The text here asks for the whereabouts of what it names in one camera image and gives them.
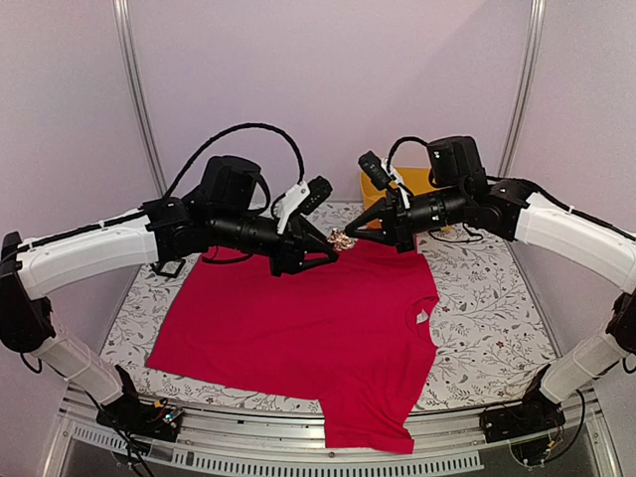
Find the gold brooch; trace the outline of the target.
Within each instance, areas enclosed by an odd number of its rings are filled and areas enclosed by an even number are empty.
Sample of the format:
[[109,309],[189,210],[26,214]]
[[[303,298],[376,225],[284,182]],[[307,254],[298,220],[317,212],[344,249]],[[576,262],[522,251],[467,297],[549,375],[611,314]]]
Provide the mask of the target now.
[[333,229],[328,236],[328,243],[338,252],[352,249],[356,240],[350,238],[343,230]]

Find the red t-shirt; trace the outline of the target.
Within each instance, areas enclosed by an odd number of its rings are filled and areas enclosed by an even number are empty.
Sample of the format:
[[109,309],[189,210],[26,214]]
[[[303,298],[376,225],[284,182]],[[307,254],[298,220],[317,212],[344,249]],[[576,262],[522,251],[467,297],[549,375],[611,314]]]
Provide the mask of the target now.
[[150,369],[315,399],[330,448],[410,454],[404,423],[436,355],[426,258],[359,241],[335,263],[275,277],[257,256],[199,259],[163,321]]

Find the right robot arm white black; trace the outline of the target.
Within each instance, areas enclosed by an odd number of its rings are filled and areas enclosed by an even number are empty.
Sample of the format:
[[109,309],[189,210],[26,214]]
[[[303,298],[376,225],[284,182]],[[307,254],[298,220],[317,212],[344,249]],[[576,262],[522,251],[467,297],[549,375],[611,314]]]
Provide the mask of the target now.
[[387,195],[347,225],[349,237],[407,252],[414,249],[415,235],[462,224],[546,249],[621,291],[609,322],[540,369],[520,404],[508,411],[486,410],[481,417],[487,430],[515,425],[534,433],[543,424],[561,424],[564,400],[635,351],[635,236],[565,205],[532,181],[488,175],[470,136],[441,138],[424,147],[433,189],[420,195],[403,183],[391,157],[369,151],[359,158],[365,175]]

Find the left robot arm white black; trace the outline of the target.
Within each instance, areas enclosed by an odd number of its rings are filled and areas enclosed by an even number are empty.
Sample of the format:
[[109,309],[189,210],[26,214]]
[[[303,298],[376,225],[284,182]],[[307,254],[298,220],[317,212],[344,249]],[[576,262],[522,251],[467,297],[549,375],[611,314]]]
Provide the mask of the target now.
[[1,342],[29,354],[82,387],[98,409],[127,431],[153,415],[129,375],[85,343],[55,329],[49,293],[115,269],[162,267],[213,246],[245,257],[266,256],[274,276],[296,274],[337,260],[327,239],[306,219],[331,194],[318,176],[292,186],[271,217],[251,207],[255,189],[268,186],[260,167],[237,156],[209,159],[203,177],[184,198],[144,203],[114,219],[48,238],[5,235],[1,248]]

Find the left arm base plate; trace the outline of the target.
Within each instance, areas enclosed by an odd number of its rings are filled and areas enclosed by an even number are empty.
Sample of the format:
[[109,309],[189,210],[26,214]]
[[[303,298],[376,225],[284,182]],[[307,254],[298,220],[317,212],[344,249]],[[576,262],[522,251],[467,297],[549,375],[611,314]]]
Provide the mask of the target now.
[[121,397],[102,406],[96,422],[133,435],[176,442],[184,412],[181,407],[169,405],[163,399],[144,403],[132,397]]

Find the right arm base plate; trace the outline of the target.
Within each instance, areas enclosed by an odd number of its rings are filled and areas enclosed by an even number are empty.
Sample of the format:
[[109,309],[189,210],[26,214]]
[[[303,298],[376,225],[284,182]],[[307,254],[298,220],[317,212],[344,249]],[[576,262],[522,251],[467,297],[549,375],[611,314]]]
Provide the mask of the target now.
[[479,426],[488,443],[557,429],[565,424],[561,406],[541,394],[523,397],[519,403],[486,408]]

